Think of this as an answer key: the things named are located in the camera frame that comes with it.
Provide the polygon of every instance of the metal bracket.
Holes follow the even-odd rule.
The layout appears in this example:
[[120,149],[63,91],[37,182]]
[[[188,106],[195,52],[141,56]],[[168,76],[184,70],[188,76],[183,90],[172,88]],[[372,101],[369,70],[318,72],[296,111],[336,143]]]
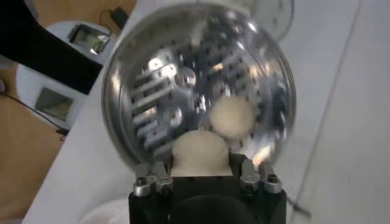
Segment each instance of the metal bracket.
[[173,190],[173,179],[167,174],[163,162],[156,162],[152,169],[156,176],[156,191],[168,196]]
[[156,162],[152,167],[142,163],[135,168],[136,182],[133,193],[137,197],[149,195],[154,189],[162,195],[168,196],[173,189],[173,179],[167,174],[164,163]]
[[279,194],[283,190],[282,182],[275,174],[271,164],[264,162],[259,166],[259,173],[264,182],[264,190],[270,194]]
[[251,160],[245,159],[241,165],[242,174],[240,176],[241,187],[245,191],[255,192],[260,181],[259,173],[255,172],[254,164]]
[[154,178],[149,176],[150,166],[142,163],[136,166],[135,176],[136,182],[133,184],[133,194],[137,197],[148,196],[152,192]]

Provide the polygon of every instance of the electrical cord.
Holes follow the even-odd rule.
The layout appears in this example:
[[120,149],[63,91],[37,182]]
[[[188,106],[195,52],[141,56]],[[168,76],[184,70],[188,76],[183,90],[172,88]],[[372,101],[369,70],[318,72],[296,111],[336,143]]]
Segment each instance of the electrical cord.
[[40,113],[39,111],[31,108],[30,106],[28,106],[27,104],[23,103],[22,101],[18,100],[17,98],[14,98],[13,96],[7,94],[7,93],[0,93],[0,95],[3,95],[3,96],[6,96],[8,97],[9,99],[12,99],[14,100],[15,102],[18,102],[19,104],[21,104],[22,106],[30,109],[32,112],[34,112],[35,114],[39,115],[40,117],[42,117],[43,119],[45,119],[46,121],[48,121],[50,124],[56,126],[57,128],[59,128],[57,130],[57,133],[63,135],[63,136],[66,136],[68,133],[69,133],[69,130],[65,129],[65,128],[62,128],[61,126],[59,126],[58,124],[56,124],[55,122],[53,122],[52,120],[50,120],[49,118],[47,118],[45,115],[43,115],[42,113]]

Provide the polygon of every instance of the black base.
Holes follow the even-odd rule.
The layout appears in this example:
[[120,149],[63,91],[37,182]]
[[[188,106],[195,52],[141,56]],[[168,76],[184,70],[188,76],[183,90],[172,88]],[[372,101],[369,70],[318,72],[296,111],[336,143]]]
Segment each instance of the black base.
[[131,224],[285,224],[286,193],[243,191],[239,178],[179,177],[167,196],[129,196]]

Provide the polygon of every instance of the white ball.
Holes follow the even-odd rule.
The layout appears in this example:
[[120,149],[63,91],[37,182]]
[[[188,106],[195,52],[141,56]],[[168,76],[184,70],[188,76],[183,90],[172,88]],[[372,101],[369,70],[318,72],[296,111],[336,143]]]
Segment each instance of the white ball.
[[190,131],[176,140],[172,150],[174,177],[231,175],[229,150],[218,135],[203,130]]
[[211,109],[210,121],[217,133],[237,140],[250,133],[255,123],[255,113],[247,100],[223,97]]

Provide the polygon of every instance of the wooden floor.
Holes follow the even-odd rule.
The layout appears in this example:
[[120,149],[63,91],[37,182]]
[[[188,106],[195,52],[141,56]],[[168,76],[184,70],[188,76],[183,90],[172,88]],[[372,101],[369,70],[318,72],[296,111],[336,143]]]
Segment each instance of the wooden floor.
[[[121,6],[128,13],[135,0],[34,0],[39,22],[81,20],[99,23],[103,10]],[[119,29],[108,13],[102,21],[115,33]],[[17,97],[15,70],[0,70],[9,93]],[[55,128],[8,98],[0,98],[0,220],[23,217],[37,194],[62,142]]]

